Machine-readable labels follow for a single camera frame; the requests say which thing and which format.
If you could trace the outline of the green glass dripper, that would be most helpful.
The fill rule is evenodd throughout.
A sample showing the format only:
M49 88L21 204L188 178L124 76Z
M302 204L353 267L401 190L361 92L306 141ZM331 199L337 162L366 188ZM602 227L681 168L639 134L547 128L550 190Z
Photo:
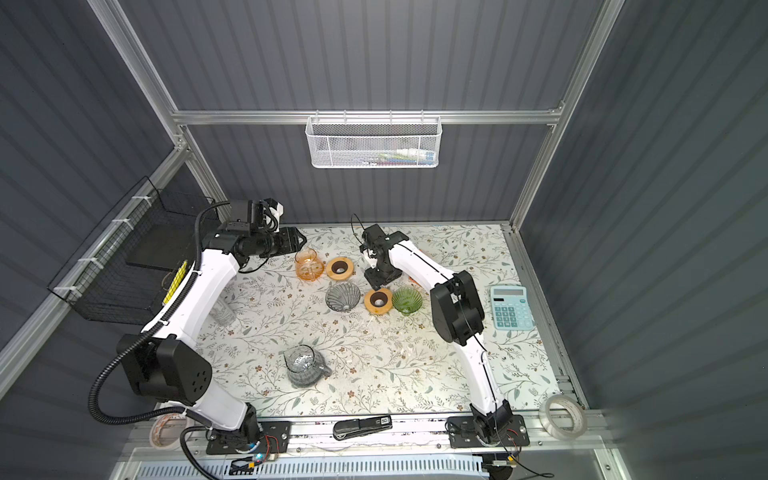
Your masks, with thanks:
M423 307L423 298L417 289L401 287L393 292L392 305L402 315L409 316Z

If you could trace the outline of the grey glass pitcher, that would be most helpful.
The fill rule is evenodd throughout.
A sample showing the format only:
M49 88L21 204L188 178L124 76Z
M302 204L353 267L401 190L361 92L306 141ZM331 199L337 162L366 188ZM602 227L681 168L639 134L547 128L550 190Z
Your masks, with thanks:
M289 382L297 388L312 387L333 371L324 356L309 345L300 344L283 352Z

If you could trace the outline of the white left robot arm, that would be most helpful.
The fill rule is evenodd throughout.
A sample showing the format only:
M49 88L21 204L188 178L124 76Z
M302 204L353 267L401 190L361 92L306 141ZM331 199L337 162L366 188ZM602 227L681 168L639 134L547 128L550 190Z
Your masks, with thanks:
M196 351L202 326L224 288L252 256L265 260L302 250L306 237L295 227L277 231L212 232L201 242L201 261L182 280L168 305L141 334L147 340L131 350L138 335L117 346L129 384L139 396L164 404L153 417L183 414L233 443L256 444L262 432L255 408L213 379L212 365Z

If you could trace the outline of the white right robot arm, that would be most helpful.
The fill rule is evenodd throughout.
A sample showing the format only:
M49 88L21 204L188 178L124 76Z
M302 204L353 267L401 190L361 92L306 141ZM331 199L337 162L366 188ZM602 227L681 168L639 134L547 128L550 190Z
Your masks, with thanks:
M360 252L369 264L364 275L373 290L407 275L427 291L433 326L461 362L476 435L486 445L498 443L513 410L493 375L483 338L485 313L472 275L439 265L407 235L387 233L378 224L363 230Z

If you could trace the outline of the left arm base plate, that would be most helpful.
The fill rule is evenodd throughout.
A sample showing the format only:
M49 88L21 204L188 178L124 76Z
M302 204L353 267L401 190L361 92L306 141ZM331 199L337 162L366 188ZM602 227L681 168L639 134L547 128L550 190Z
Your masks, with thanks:
M250 453L280 454L287 451L292 423L259 421L254 433L214 429L206 434L208 455Z

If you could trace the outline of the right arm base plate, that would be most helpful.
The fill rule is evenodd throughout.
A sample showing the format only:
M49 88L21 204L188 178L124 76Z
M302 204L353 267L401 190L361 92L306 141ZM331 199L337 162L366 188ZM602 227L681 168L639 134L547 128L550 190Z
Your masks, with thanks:
M518 414L513 414L505 425L500 422L491 422L489 426L483 427L472 416L451 416L445 422L445 429L450 446L455 449L483 447L513 449L530 445L524 417Z

